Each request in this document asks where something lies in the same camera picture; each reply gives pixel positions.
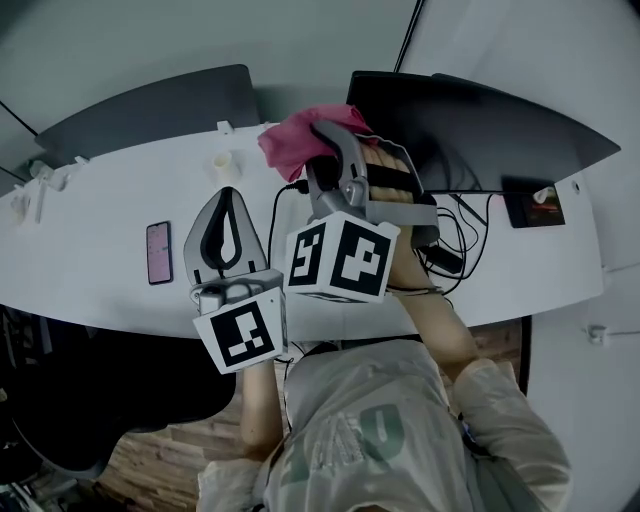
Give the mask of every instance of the small screen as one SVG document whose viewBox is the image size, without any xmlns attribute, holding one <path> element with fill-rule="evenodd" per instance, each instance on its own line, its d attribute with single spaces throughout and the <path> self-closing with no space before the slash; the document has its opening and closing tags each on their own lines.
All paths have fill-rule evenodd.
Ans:
<svg viewBox="0 0 640 512">
<path fill-rule="evenodd" d="M 154 224 L 147 228 L 147 268 L 149 283 L 171 281 L 171 247 L 169 247 L 169 224 Z"/>
</svg>

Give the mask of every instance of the computer monitor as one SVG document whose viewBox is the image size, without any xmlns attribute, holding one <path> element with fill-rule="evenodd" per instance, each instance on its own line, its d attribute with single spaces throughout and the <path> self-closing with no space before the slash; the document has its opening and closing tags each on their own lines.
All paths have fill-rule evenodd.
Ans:
<svg viewBox="0 0 640 512">
<path fill-rule="evenodd" d="M 446 75 L 356 71 L 347 103 L 405 146 L 433 193 L 504 193 L 505 178 L 555 183 L 620 151 L 563 114 Z"/>
</svg>

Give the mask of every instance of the pink towel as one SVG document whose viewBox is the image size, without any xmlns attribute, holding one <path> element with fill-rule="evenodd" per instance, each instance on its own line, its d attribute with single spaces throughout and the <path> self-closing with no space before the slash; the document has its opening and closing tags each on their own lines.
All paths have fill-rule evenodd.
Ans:
<svg viewBox="0 0 640 512">
<path fill-rule="evenodd" d="M 372 131 L 358 109 L 350 105 L 319 105 L 289 116 L 258 137 L 267 164 L 275 167 L 286 181 L 299 178 L 304 164 L 314 156 L 334 154 L 311 133 L 311 123 L 320 119 L 334 121 L 353 133 Z"/>
</svg>

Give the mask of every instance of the cable plug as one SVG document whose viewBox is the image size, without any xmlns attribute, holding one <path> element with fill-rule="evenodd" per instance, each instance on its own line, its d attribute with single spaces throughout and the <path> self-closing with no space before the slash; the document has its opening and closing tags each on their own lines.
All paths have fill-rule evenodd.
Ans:
<svg viewBox="0 0 640 512">
<path fill-rule="evenodd" d="M 284 187 L 285 190 L 297 190 L 302 195 L 309 193 L 309 182 L 307 180 L 298 180 L 293 183 L 289 183 Z"/>
</svg>

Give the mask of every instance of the velcro strap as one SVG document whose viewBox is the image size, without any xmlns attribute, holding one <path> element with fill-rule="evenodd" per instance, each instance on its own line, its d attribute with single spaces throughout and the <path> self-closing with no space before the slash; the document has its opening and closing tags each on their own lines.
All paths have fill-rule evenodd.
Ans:
<svg viewBox="0 0 640 512">
<path fill-rule="evenodd" d="M 370 187 L 395 188 L 412 194 L 417 188 L 411 173 L 375 164 L 367 164 L 367 181 Z"/>
</svg>

